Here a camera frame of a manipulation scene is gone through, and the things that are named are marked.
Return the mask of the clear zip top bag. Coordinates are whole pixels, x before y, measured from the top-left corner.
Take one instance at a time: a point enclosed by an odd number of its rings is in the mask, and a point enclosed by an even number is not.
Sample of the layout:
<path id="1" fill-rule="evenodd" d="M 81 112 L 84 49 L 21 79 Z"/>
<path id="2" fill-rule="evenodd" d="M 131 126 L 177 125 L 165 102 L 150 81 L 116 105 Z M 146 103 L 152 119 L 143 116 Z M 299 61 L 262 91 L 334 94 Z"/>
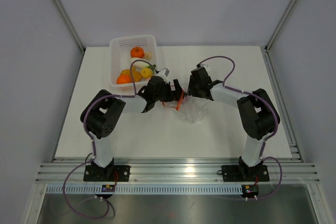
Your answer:
<path id="1" fill-rule="evenodd" d="M 208 101 L 183 94 L 178 101 L 161 102 L 164 108 L 172 109 L 174 115 L 182 122 L 195 124 L 207 115 Z"/>

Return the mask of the fake yellow lemon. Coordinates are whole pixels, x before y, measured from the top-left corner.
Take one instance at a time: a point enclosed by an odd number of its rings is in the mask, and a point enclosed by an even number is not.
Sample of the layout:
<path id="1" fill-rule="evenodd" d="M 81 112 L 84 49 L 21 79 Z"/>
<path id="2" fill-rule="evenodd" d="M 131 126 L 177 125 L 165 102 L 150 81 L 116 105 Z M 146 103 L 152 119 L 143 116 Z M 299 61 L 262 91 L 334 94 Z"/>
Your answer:
<path id="1" fill-rule="evenodd" d="M 153 76 L 153 71 L 152 71 L 152 69 L 150 69 L 150 68 L 148 68 L 148 67 L 146 67 L 146 68 L 142 68 L 142 69 L 141 69 L 141 76 L 142 76 L 142 78 L 144 78 L 144 79 L 147 79 L 147 78 L 152 77 L 152 76 Z"/>

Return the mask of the fake brown ginger root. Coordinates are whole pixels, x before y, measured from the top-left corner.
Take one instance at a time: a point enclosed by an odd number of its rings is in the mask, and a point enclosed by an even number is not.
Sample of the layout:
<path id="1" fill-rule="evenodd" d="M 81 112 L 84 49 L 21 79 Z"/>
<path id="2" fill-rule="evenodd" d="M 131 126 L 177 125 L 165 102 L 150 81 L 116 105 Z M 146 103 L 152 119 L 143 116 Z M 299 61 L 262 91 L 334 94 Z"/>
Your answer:
<path id="1" fill-rule="evenodd" d="M 129 76 L 129 78 L 131 78 L 131 73 L 133 74 L 135 82 L 140 82 L 142 80 L 142 76 L 135 66 L 133 66 L 131 70 L 130 69 L 122 70 L 120 76 Z"/>

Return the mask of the fake white radish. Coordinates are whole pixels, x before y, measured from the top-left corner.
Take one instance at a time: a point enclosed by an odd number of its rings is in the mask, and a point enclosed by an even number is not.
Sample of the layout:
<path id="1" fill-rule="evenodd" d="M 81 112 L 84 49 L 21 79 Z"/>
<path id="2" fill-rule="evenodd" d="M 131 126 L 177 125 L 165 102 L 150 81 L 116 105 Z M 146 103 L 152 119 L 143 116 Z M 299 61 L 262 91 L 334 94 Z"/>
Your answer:
<path id="1" fill-rule="evenodd" d="M 131 63 L 130 68 L 135 66 L 138 69 L 142 69 L 146 67 L 156 69 L 156 65 L 153 65 L 147 61 L 144 61 L 141 58 L 130 58 L 130 63 Z"/>

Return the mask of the fake white garlic bulb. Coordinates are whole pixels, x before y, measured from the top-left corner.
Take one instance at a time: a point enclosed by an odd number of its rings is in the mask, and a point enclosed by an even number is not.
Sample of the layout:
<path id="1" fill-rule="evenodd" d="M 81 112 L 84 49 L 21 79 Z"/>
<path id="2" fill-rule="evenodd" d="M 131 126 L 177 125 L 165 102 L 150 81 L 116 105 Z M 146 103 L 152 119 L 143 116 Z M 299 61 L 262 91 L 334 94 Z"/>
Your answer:
<path id="1" fill-rule="evenodd" d="M 152 53 L 151 52 L 145 52 L 144 58 L 147 59 L 147 60 L 152 59 Z"/>

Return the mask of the fake orange pumpkin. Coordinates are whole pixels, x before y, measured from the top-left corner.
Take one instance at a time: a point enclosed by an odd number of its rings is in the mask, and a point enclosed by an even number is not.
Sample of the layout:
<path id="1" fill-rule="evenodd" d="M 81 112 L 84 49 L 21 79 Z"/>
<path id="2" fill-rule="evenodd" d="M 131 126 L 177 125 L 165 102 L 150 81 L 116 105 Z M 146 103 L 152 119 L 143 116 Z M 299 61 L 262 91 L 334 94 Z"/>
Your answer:
<path id="1" fill-rule="evenodd" d="M 141 47 L 134 47 L 130 50 L 131 58 L 143 58 L 145 55 L 144 50 Z"/>

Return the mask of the fake orange fruit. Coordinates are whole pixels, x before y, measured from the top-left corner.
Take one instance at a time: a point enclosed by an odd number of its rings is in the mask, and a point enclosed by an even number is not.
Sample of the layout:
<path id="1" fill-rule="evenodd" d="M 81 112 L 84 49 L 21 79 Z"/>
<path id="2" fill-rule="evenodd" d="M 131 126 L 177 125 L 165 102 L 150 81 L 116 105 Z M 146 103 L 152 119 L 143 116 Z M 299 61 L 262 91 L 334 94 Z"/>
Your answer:
<path id="1" fill-rule="evenodd" d="M 118 85 L 122 85 L 122 84 L 128 84 L 128 83 L 132 83 L 132 79 L 129 75 L 126 74 L 121 74 L 118 76 L 116 83 Z"/>

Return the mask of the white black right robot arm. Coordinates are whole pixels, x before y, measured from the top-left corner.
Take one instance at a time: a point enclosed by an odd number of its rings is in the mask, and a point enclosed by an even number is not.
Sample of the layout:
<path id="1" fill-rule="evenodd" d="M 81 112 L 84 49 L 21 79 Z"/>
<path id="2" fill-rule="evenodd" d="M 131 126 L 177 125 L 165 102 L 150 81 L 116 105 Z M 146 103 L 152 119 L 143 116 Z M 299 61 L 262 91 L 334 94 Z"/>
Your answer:
<path id="1" fill-rule="evenodd" d="M 247 134 L 245 148 L 238 161 L 238 173 L 244 180 L 252 179 L 263 165 L 266 141 L 276 134 L 280 124 L 280 116 L 267 91 L 262 88 L 243 91 L 229 87 L 223 81 L 212 80 L 205 67 L 198 66 L 191 72 L 186 94 L 238 109 Z"/>

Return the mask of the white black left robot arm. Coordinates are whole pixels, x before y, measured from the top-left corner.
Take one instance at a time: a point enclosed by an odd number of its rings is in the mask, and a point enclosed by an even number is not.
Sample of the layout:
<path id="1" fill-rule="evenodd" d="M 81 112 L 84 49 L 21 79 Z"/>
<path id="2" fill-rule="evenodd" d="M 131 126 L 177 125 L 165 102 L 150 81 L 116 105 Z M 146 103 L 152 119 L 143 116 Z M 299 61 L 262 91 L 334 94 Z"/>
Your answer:
<path id="1" fill-rule="evenodd" d="M 147 85 L 134 95 L 100 90 L 80 116 L 83 128 L 92 142 L 93 157 L 89 175 L 96 175 L 102 181 L 113 176 L 114 158 L 108 136 L 115 129 L 122 113 L 147 113 L 157 102 L 179 102 L 184 96 L 185 92 L 178 80 L 173 80 L 171 85 L 160 76 L 151 77 Z"/>

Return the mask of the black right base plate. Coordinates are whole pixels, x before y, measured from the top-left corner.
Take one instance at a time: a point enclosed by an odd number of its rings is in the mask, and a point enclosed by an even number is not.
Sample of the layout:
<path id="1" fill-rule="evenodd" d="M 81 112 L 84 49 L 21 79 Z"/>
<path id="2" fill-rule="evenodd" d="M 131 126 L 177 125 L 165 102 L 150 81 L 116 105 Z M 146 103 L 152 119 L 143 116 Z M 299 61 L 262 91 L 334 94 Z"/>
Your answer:
<path id="1" fill-rule="evenodd" d="M 270 177 L 266 165 L 261 165 L 256 169 L 248 169 L 242 172 L 239 165 L 223 165 L 217 171 L 222 176 L 224 182 L 269 182 Z"/>

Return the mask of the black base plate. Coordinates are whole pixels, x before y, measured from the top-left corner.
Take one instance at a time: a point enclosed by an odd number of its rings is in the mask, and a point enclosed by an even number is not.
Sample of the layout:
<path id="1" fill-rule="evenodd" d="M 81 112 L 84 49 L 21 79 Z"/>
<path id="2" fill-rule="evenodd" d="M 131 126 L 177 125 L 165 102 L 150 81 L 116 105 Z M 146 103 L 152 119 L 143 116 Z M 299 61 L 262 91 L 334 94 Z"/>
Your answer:
<path id="1" fill-rule="evenodd" d="M 85 167 L 83 180 L 85 182 L 128 182 L 130 178 L 128 165 L 113 165 L 102 168 L 95 164 Z"/>
<path id="2" fill-rule="evenodd" d="M 224 182 L 269 182 L 270 177 L 266 165 L 261 165 L 256 169 L 248 169 L 242 172 L 239 165 L 223 165 L 217 171 L 222 176 Z"/>

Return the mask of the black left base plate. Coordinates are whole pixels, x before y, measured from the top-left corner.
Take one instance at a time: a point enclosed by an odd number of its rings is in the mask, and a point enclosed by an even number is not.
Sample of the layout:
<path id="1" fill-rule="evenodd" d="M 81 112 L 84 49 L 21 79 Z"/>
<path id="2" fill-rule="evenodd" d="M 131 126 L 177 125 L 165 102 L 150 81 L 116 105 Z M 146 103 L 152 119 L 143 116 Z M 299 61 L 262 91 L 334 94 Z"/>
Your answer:
<path id="1" fill-rule="evenodd" d="M 95 164 L 85 167 L 83 180 L 85 182 L 128 182 L 130 178 L 128 165 L 113 165 L 102 168 Z"/>

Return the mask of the aluminium frame post right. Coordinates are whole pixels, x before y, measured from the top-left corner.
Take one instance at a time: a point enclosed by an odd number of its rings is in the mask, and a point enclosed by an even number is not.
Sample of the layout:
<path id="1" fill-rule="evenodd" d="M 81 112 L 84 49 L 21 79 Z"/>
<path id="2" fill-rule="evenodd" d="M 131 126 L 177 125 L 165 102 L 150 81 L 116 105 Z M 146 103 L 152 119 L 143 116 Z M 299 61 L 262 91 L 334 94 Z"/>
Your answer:
<path id="1" fill-rule="evenodd" d="M 298 4 L 299 0 L 290 0 L 289 3 L 287 4 L 283 14 L 281 15 L 281 18 L 279 22 L 276 25 L 276 28 L 271 34 L 270 39 L 268 40 L 266 46 L 265 46 L 265 51 L 266 53 L 269 53 L 271 51 L 271 48 L 275 44 L 276 40 L 280 36 L 282 30 L 284 29 L 286 22 L 290 18 L 293 10 L 295 9 L 296 5 Z"/>

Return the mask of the aluminium mounting rail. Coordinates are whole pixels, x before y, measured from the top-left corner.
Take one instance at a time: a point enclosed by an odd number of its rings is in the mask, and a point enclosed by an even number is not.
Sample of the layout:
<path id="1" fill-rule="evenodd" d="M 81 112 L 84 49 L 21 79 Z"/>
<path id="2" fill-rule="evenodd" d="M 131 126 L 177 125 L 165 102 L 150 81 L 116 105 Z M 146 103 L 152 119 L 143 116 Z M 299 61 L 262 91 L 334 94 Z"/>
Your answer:
<path id="1" fill-rule="evenodd" d="M 55 158 L 40 165 L 35 182 L 61 183 L 70 175 L 69 183 L 83 181 L 84 158 Z M 282 178 L 284 184 L 318 184 L 320 177 L 312 163 L 300 159 L 281 159 L 281 164 L 266 161 L 270 183 Z M 217 172 L 223 165 L 233 165 L 232 158 L 115 158 L 118 165 L 130 166 L 129 184 L 221 184 Z"/>

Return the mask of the aluminium frame post left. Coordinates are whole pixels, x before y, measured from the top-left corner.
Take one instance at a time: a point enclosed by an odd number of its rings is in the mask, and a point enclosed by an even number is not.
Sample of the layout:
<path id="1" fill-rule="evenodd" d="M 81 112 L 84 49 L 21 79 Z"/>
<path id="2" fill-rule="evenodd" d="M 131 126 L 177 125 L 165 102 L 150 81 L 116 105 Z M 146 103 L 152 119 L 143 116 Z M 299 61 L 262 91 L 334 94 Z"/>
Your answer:
<path id="1" fill-rule="evenodd" d="M 76 43 L 79 51 L 82 55 L 84 55 L 86 51 L 86 47 L 84 46 L 81 38 L 79 37 L 69 15 L 66 12 L 64 5 L 62 4 L 61 0 L 52 0 L 54 6 L 56 7 L 61 19 L 63 20 L 64 24 L 66 25 L 68 31 L 70 32 L 71 37 L 73 38 L 74 42 Z"/>

